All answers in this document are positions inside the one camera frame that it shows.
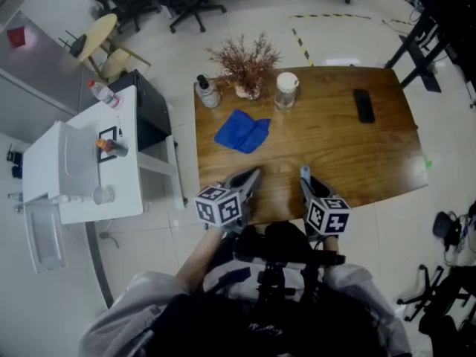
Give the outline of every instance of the black smartphone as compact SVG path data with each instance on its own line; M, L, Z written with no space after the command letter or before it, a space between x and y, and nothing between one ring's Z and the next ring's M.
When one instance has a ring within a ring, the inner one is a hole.
M373 114L372 102L367 90L354 90L354 98L356 99L358 119L362 123L374 123L375 115Z

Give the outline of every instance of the wooden table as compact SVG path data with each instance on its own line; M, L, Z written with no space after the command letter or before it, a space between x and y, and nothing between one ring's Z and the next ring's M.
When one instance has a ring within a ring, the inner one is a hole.
M286 71L296 74L301 86L289 111L276 109L272 96L253 102L238 98L234 89L224 91L219 107L207 109L195 94L201 187L242 168L261 167L262 184L251 200L252 222L270 223L303 215L304 164L353 207L427 185L417 126L393 70L327 66ZM369 91L374 124L359 122L354 89ZM252 154L213 141L234 109L255 120L271 118L269 136Z
M130 55L137 60L142 61L146 65L151 66L150 62L146 61L141 56L137 55L124 45L114 41L113 38L111 38L111 33L115 29L117 22L118 17L113 13L105 15L96 20L85 33L86 41L84 43L84 48L81 54L77 57L78 61L80 62L85 62L88 60L91 63L93 69L96 71L97 75L99 75L102 80L107 80L107 78L118 74L123 68L125 68L125 63L129 58L125 57L124 54ZM118 48L118 51L111 53L104 45L104 42L106 41ZM109 58L109 61L106 61L102 71L99 69L92 57L92 54L98 48L102 48L108 54Z

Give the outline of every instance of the blue cloth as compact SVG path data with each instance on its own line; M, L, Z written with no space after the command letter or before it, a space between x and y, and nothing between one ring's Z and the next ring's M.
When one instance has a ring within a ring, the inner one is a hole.
M243 153L252 153L268 136L271 119L253 120L243 111L234 110L215 135L215 142Z

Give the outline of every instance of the jar lid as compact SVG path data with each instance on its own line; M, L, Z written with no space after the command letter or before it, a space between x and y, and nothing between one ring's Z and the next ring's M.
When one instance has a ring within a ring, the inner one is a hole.
M277 76L277 87L285 93L294 92L299 86L299 79L293 73L285 71Z

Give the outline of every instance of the hand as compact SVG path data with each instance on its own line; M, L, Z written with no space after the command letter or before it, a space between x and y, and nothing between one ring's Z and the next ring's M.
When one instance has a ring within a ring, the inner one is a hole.
M333 235L327 237L323 241L322 249L325 251L335 251L337 254L339 254L339 245L337 237L334 237Z

